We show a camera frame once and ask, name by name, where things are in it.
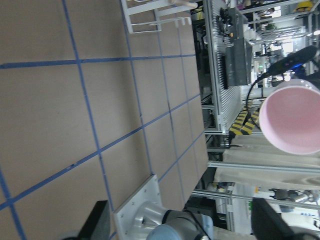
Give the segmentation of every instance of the tan floor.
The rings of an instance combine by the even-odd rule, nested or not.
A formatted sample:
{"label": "tan floor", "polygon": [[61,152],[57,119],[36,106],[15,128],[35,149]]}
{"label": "tan floor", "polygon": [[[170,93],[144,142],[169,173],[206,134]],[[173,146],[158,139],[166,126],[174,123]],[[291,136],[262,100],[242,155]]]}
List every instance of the tan floor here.
{"label": "tan floor", "polygon": [[1,2],[2,240],[74,235],[96,201],[115,211],[151,174],[182,209],[207,168],[192,27],[127,36],[121,13],[118,0]]}

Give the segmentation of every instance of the white rack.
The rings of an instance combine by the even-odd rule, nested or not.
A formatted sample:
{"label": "white rack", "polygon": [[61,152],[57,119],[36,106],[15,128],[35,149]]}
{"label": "white rack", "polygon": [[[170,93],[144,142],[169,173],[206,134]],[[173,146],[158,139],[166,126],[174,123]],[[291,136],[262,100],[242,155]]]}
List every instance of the white rack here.
{"label": "white rack", "polygon": [[[135,2],[142,3],[146,1],[135,0]],[[160,17],[176,14],[179,12],[188,11],[191,9],[195,9],[198,7],[197,3],[191,3],[185,0],[153,0],[148,1],[147,3],[128,7],[127,0],[121,0],[123,13],[126,21],[126,25],[128,28],[128,32],[130,34],[137,34],[137,33],[146,33],[146,32],[159,32],[162,30],[161,25],[165,23],[174,22],[175,26],[179,27],[179,22],[182,25],[185,25],[186,22],[191,25],[191,18],[190,17],[174,17],[160,20]],[[159,10],[160,8],[171,6],[171,8]],[[140,22],[140,23],[132,23],[131,22],[131,15],[140,14],[147,11],[154,11],[154,18],[155,21],[149,22]],[[141,25],[149,25],[149,26],[156,26],[156,30],[146,30],[146,31],[134,31],[133,26],[141,26]]]}

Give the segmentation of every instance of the machinery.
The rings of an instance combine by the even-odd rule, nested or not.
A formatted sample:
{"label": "machinery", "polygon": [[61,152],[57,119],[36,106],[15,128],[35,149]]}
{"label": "machinery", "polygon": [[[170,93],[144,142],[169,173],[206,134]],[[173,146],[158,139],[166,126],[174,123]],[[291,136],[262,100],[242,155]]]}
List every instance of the machinery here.
{"label": "machinery", "polygon": [[251,227],[258,240],[319,240],[304,228],[289,227],[264,198],[252,201]]}
{"label": "machinery", "polygon": [[151,176],[115,212],[121,240],[213,240],[211,217],[162,206],[158,178]]}
{"label": "machinery", "polygon": [[[319,191],[316,190],[306,190],[306,191],[298,191],[298,190],[286,190],[286,189],[276,189],[272,188],[270,191],[274,192],[272,197],[276,200],[293,202],[293,203],[316,203],[319,198]],[[294,207],[293,206],[283,206],[280,205],[280,209],[283,213],[292,212]]]}

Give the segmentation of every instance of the metal frame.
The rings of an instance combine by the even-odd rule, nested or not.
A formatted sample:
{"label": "metal frame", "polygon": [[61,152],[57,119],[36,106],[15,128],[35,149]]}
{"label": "metal frame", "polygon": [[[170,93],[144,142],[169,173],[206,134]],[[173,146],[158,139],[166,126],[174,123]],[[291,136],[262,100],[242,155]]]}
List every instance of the metal frame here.
{"label": "metal frame", "polygon": [[276,28],[272,30],[265,30],[265,31],[257,31],[257,34],[259,34],[262,38],[265,36],[274,36],[276,34],[285,34],[285,33],[296,33],[302,29],[302,25],[297,26],[287,26],[287,27],[281,27]]}
{"label": "metal frame", "polygon": [[[312,13],[308,15],[308,31],[309,31],[310,33],[312,33],[312,28],[313,28],[313,26],[312,26],[312,16],[313,16]],[[308,39],[308,40],[309,40],[308,44],[309,44],[309,45],[312,45],[312,36],[309,36],[309,39]],[[308,66],[309,66],[309,69],[308,69],[309,72],[308,72],[308,74],[310,75],[310,74],[315,73],[314,65],[309,62]]]}
{"label": "metal frame", "polygon": [[242,108],[240,88],[238,86],[224,89],[222,54],[226,46],[230,46],[230,39],[219,33],[216,16],[220,8],[226,9],[227,5],[221,0],[208,0],[204,3],[205,26],[208,36],[208,55],[212,87],[212,103],[216,128],[207,128],[205,134],[226,135],[237,118]]}
{"label": "metal frame", "polygon": [[157,175],[150,176],[114,213],[117,233],[121,240],[135,239],[130,235],[135,215],[140,206],[150,201],[162,206]]}
{"label": "metal frame", "polygon": [[300,33],[296,33],[294,35],[287,35],[285,36],[273,36],[273,37],[270,37],[270,38],[264,38],[264,39],[260,39],[260,40],[255,40],[254,41],[254,44],[261,44],[261,43],[264,43],[264,42],[273,42],[273,41],[276,41],[277,39],[280,39],[280,38],[291,38],[291,39],[298,39],[298,38],[303,38],[303,37],[306,37],[308,35],[308,32],[300,32]]}
{"label": "metal frame", "polygon": [[313,7],[311,8],[310,12],[313,12],[314,10],[316,10],[316,8],[318,7],[318,5],[320,4],[320,0],[318,0]]}
{"label": "metal frame", "polygon": [[209,110],[214,110],[215,109],[215,105],[213,105],[213,104],[202,105],[201,107],[202,107],[202,109],[209,109]]}
{"label": "metal frame", "polygon": [[250,22],[248,22],[248,24],[258,24],[258,23],[264,23],[264,22],[279,23],[279,22],[284,22],[284,21],[290,20],[290,19],[294,19],[295,17],[298,17],[300,15],[306,15],[306,14],[309,14],[309,12],[308,11],[297,12],[297,13],[293,13],[293,14],[278,16],[278,17],[260,19],[260,20],[250,21]]}
{"label": "metal frame", "polygon": [[[251,201],[254,198],[253,196],[236,195],[236,194],[232,194],[232,193],[206,191],[206,190],[198,190],[198,189],[193,190],[191,195],[194,197],[219,198],[219,199],[226,199],[226,200],[239,199],[239,200]],[[268,198],[265,198],[265,200],[270,204],[278,204],[278,205],[283,205],[283,206],[288,206],[288,207],[298,207],[298,208],[305,208],[305,209],[320,210],[320,205],[282,201],[282,200],[268,199]]]}
{"label": "metal frame", "polygon": [[300,174],[320,174],[320,168],[301,167],[301,166],[281,166],[281,165],[264,165],[264,164],[249,164],[235,163],[225,161],[208,161],[208,168],[232,168],[232,169],[248,169],[248,170],[263,170],[276,172],[291,172]]}
{"label": "metal frame", "polygon": [[241,10],[240,12],[242,14],[253,13],[253,12],[257,12],[257,11],[261,11],[261,10],[267,10],[269,8],[274,8],[274,7],[278,7],[278,6],[297,4],[297,3],[304,2],[304,1],[305,0],[289,0],[289,1],[276,2],[276,3],[273,3],[273,4],[262,5],[262,6],[257,6],[257,7]]}

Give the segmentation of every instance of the yellow object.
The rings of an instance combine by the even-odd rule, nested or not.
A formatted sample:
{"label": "yellow object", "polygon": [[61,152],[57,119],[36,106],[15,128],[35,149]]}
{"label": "yellow object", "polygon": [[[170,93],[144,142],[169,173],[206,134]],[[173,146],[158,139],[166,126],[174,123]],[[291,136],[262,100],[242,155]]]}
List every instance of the yellow object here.
{"label": "yellow object", "polygon": [[[251,117],[252,117],[253,121],[255,123],[257,123],[259,121],[259,112],[258,111],[254,111],[254,113],[251,114]],[[242,132],[243,135],[251,135],[252,134],[252,131],[255,128],[255,125],[253,124],[252,119],[249,118],[249,120],[241,128],[241,132]]]}
{"label": "yellow object", "polygon": [[298,5],[296,6],[296,9],[294,10],[295,12],[308,12],[312,9],[313,3],[311,1],[303,1],[299,2]]}
{"label": "yellow object", "polygon": [[205,18],[203,11],[198,12],[198,13],[197,13],[197,16],[198,16],[198,20],[201,20],[201,19],[204,19],[204,18]]}

